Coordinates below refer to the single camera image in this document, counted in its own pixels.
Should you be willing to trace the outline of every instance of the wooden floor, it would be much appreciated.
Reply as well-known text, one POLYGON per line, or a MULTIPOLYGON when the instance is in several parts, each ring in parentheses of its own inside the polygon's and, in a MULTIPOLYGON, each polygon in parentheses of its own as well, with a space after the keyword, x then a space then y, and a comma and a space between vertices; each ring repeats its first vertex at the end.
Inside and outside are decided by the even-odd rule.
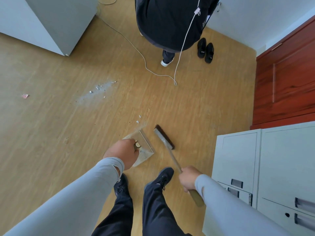
MULTIPOLYGON (((149 69, 174 74, 178 55, 169 67, 161 66, 162 51, 139 34, 133 0, 117 0, 102 15, 139 48, 149 69)), ((141 235, 144 185, 162 168, 175 168, 153 133, 156 124, 175 144, 183 167, 211 175, 216 136, 249 130, 252 123, 256 62, 255 51, 241 43, 207 28, 203 37, 214 44, 213 62, 199 59, 196 45, 184 51, 174 86, 170 78, 148 72, 128 41, 98 18, 70 57, 0 34, 0 235, 140 126, 156 153, 126 171, 133 236, 141 235)), ((203 235, 205 208, 183 192, 177 172, 164 195, 184 232, 203 235)), ((112 192, 100 220, 114 200, 112 192)))

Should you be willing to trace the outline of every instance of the wooden door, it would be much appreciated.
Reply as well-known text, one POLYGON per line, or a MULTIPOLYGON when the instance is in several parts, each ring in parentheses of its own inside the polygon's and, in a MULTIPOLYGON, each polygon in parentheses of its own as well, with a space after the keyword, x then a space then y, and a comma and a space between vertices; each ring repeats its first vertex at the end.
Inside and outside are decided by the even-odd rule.
POLYGON ((315 18, 257 59, 253 125, 315 120, 315 18))

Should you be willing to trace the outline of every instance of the forearm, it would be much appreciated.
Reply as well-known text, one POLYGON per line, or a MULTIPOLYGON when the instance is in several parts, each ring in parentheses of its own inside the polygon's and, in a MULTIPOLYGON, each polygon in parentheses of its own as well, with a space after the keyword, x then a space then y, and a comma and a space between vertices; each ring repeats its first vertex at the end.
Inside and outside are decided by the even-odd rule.
POLYGON ((289 235, 282 227, 241 201, 207 175, 200 175, 195 187, 203 197, 210 218, 223 235, 289 235))
POLYGON ((102 207, 124 170, 118 158, 105 158, 8 231, 11 235, 90 236, 102 207))

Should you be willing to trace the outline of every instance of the black sneaker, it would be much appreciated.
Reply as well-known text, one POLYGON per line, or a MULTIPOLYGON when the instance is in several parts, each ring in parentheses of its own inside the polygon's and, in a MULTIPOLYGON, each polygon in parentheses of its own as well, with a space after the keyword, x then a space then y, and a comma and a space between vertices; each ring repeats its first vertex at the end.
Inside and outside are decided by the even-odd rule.
POLYGON ((128 190, 128 179, 127 176, 123 173, 120 177, 120 181, 114 185, 114 191, 116 197, 119 197, 120 194, 126 194, 130 196, 128 190))
POLYGON ((197 55, 201 59, 204 58, 204 56, 206 55, 206 46, 207 46, 206 38, 201 38, 197 44, 198 48, 197 55))
POLYGON ((174 60, 174 58, 170 62, 167 62, 166 60, 162 59, 161 65, 163 65, 164 67, 167 67, 170 63, 173 62, 173 60, 174 60))
POLYGON ((146 187, 150 184, 159 184, 161 188, 165 190, 165 186, 171 181, 173 175, 174 170, 172 167, 164 168, 163 170, 160 171, 159 175, 154 181, 147 183, 147 185, 144 187, 144 190, 146 190, 146 187))
POLYGON ((213 47, 213 44, 209 43, 206 47, 206 57, 204 58, 204 61, 210 64, 212 62, 214 53, 215 53, 215 49, 213 47))

